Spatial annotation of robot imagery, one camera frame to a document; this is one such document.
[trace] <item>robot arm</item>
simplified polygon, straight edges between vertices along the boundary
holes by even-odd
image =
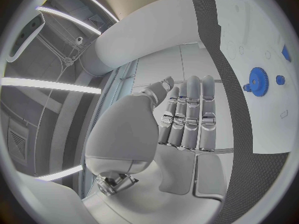
[[[173,88],[172,77],[156,82],[141,93],[132,93],[115,102],[97,121],[85,151],[87,168],[99,178],[106,195],[132,186],[130,175],[145,170],[152,162],[158,126],[152,111]]]

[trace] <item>white floor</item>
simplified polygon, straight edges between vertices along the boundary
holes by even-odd
[[[220,80],[219,73],[212,58],[205,48],[198,44],[187,44],[171,47],[139,59],[135,82],[132,92],[139,92],[148,84],[160,81],[167,76],[172,76],[177,82],[187,80],[190,76],[202,79],[211,75],[215,80]],[[166,109],[168,97],[154,110],[153,115],[157,121]],[[216,149],[233,148],[233,128],[229,105],[222,83],[215,83],[215,100],[217,116]],[[233,154],[219,154],[224,171],[229,183]]]

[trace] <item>ceiling light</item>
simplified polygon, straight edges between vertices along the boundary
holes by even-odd
[[[86,23],[68,15],[68,14],[65,14],[65,13],[62,13],[60,11],[57,11],[57,10],[54,10],[54,9],[51,9],[51,8],[47,8],[47,7],[43,7],[43,6],[38,6],[36,8],[36,10],[39,10],[39,11],[44,11],[44,12],[48,12],[48,13],[51,13],[51,14],[54,14],[54,15],[57,15],[57,16],[60,16],[60,17],[63,17],[65,19],[68,19],[70,21],[73,21],[74,23],[77,23],[91,31],[93,31],[94,33],[98,34],[98,35],[101,35],[101,32],[98,31],[97,29],[93,28],[92,26],[90,25],[87,25]]]
[[[59,173],[54,173],[54,174],[50,174],[50,175],[46,175],[46,176],[41,176],[41,177],[37,177],[36,179],[40,179],[40,180],[44,180],[44,181],[52,181],[58,178],[63,178],[65,176],[71,175],[73,173],[77,173],[79,171],[83,170],[82,166],[76,166],[67,170],[64,170],[62,172]]]
[[[66,91],[78,91],[78,92],[93,93],[93,94],[101,93],[101,89],[92,88],[92,87],[64,84],[64,83],[58,83],[52,81],[21,79],[21,78],[3,77],[1,79],[0,84],[2,86],[36,87],[36,88],[47,88],[47,89],[66,90]]]
[[[119,20],[115,17],[115,16],[113,16],[112,15],[112,13],[111,12],[109,12],[103,5],[101,5],[98,1],[96,1],[96,0],[91,0],[91,1],[93,1],[96,5],[98,5],[101,9],[103,9],[106,13],[108,13],[116,22],[118,22]]]

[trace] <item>fluorescent light strip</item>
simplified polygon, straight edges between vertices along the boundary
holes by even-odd
[[[71,175],[73,173],[77,173],[79,171],[83,170],[82,166],[76,166],[67,170],[64,170],[62,172],[59,173],[54,173],[54,174],[50,174],[50,175],[46,175],[46,176],[41,176],[41,177],[37,177],[36,179],[40,179],[40,180],[44,180],[44,181],[52,181],[58,178],[63,178],[65,176]]]
[[[46,89],[55,89],[55,90],[66,90],[66,91],[78,91],[85,93],[100,94],[101,89],[86,87],[86,86],[77,86],[70,85],[52,81],[40,81],[40,80],[30,80],[30,79],[21,79],[21,78],[1,78],[0,84],[2,86],[24,86],[24,87],[36,87],[36,88],[46,88]]]
[[[91,31],[93,31],[94,33],[98,34],[98,35],[101,35],[101,32],[98,31],[97,29],[93,28],[92,26],[90,25],[87,25],[86,23],[68,15],[68,14],[65,14],[63,12],[60,12],[60,11],[57,11],[57,10],[54,10],[54,9],[51,9],[51,8],[47,8],[47,7],[43,7],[43,6],[38,6],[36,8],[36,10],[39,10],[39,11],[44,11],[44,12],[48,12],[48,13],[51,13],[51,14],[54,14],[54,15],[57,15],[57,16],[60,16],[60,17],[63,17],[65,19],[68,19],[70,21],[73,21],[74,23],[77,23]]]
[[[115,16],[113,16],[112,15],[112,13],[111,12],[109,12],[103,5],[101,5],[98,1],[96,1],[96,0],[91,0],[91,1],[93,1],[96,5],[98,5],[101,9],[103,9],[106,13],[108,13],[116,22],[119,22],[119,20],[115,17]]]

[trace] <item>air vent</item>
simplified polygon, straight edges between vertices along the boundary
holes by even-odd
[[[27,139],[8,128],[8,152],[14,161],[27,165]]]
[[[104,25],[104,21],[96,14],[90,18],[88,18],[96,28],[101,28]]]

